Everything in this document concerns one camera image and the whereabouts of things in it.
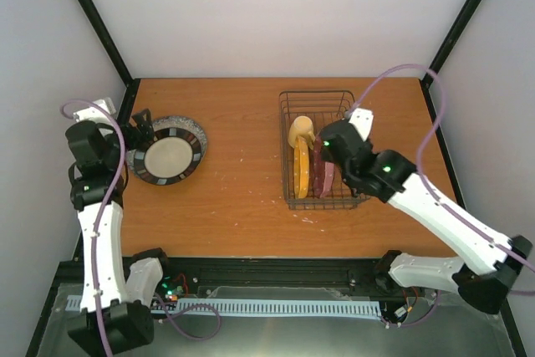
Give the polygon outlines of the pink dotted scalloped plate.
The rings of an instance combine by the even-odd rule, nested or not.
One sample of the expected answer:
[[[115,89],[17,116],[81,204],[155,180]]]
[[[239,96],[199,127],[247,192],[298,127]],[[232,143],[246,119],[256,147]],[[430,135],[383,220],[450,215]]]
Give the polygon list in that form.
[[[322,159],[323,142],[319,135],[313,143],[313,196],[325,198],[332,190],[334,182],[334,164]]]

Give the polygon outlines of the yellow ceramic mug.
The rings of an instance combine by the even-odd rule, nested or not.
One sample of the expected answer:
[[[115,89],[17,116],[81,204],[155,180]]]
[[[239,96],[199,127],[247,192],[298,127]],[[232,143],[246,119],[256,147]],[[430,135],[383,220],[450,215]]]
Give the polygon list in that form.
[[[312,150],[315,142],[313,121],[306,115],[296,117],[288,131],[288,143],[294,148],[297,138],[304,138],[307,146]]]

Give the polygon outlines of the yellow dotted scalloped plate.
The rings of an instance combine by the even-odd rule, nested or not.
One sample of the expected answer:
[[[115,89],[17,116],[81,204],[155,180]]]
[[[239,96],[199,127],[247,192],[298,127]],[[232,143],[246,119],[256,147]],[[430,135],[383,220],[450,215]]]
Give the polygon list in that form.
[[[308,195],[309,185],[309,155],[306,140],[298,135],[295,140],[293,154],[293,189],[297,199],[304,199]]]

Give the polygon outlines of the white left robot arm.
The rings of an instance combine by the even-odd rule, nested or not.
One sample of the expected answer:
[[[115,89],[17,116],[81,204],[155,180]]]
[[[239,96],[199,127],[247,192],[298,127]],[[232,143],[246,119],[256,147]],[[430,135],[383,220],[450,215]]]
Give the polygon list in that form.
[[[84,259],[80,315],[70,322],[68,334],[91,356],[113,356],[153,341],[153,295],[172,286],[174,272],[161,263],[161,251],[124,270],[120,232],[125,140],[113,117],[115,109],[106,100],[83,106],[65,114],[74,120],[65,136],[75,159],[69,170],[80,174],[69,180]]]

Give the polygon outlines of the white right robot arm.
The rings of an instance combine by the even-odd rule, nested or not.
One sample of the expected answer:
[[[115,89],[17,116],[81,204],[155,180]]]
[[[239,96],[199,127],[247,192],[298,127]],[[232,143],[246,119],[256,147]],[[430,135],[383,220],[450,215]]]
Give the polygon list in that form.
[[[402,288],[458,294],[474,309],[497,314],[511,293],[532,243],[488,227],[431,185],[395,150],[373,151],[371,120],[337,120],[320,131],[322,157],[341,170],[344,184],[418,221],[456,256],[423,258],[404,252],[384,256],[387,276]]]

